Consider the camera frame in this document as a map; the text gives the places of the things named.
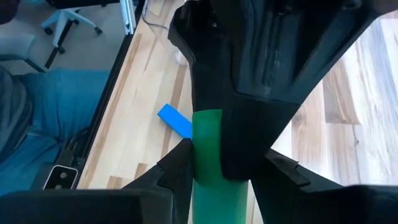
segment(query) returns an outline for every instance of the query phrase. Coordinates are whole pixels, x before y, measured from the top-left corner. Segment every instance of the gray shirt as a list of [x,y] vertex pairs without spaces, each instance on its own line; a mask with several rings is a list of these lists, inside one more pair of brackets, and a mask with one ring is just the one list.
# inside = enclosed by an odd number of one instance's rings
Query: gray shirt
[[25,138],[32,118],[32,102],[23,84],[0,66],[0,162]]

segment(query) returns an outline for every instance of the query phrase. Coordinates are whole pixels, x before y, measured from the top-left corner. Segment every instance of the black plastic part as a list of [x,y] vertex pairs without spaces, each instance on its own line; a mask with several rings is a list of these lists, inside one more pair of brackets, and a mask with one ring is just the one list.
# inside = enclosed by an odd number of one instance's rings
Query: black plastic part
[[158,199],[133,190],[18,192],[0,197],[0,218],[1,223],[143,223],[141,197]]
[[343,187],[294,164],[270,150],[251,180],[264,223],[398,222],[398,187]]
[[44,32],[45,32],[47,35],[52,35],[52,34],[53,34],[52,29],[49,28],[49,27],[44,28]]
[[70,190],[76,181],[77,175],[78,171],[76,169],[54,166],[44,185],[44,189]]
[[103,31],[99,27],[95,27],[94,30],[97,33],[97,35],[101,35],[103,33]]
[[169,39],[190,64],[193,110],[223,110],[223,175],[250,179],[346,49],[397,8],[373,0],[199,0],[177,9]]

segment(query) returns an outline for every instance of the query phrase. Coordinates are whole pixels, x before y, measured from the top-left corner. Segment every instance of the white floor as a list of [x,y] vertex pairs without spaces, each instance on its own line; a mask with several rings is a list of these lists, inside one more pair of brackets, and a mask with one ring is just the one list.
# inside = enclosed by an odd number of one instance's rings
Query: white floor
[[[54,11],[54,8],[46,4],[21,4],[17,16],[11,22],[0,25],[0,34],[34,34],[36,42],[30,57],[44,67],[53,45],[52,35],[45,34],[40,24]],[[83,7],[79,13],[92,20],[103,33],[97,36],[92,27],[83,23],[73,24],[62,44],[66,52],[63,55],[57,54],[50,69],[111,70],[124,38],[120,5]],[[1,65],[13,74],[31,71],[23,62],[1,62]]]

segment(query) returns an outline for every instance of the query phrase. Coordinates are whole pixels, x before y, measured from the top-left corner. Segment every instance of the chair wheel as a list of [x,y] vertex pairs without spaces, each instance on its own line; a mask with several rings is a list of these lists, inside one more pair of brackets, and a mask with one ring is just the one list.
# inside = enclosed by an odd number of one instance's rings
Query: chair wheel
[[58,52],[60,52],[60,54],[64,54],[65,53],[65,49],[63,47],[61,47],[61,46],[59,46],[57,48],[57,50],[58,50]]
[[98,35],[101,35],[101,34],[103,33],[102,30],[101,30],[99,27],[95,27],[94,30],[95,30],[95,32],[96,32]]
[[46,28],[44,28],[44,32],[47,34],[47,35],[52,35],[52,29],[51,28],[49,28],[49,27],[46,27]]

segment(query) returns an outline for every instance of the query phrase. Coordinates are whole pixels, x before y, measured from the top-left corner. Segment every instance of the metal bracket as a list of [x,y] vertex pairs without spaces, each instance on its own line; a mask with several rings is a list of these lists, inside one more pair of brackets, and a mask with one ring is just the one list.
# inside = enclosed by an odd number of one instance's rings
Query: metal bracket
[[131,0],[120,0],[120,7],[123,16],[123,27],[126,35],[133,34],[136,29],[137,22],[134,14],[134,6]]

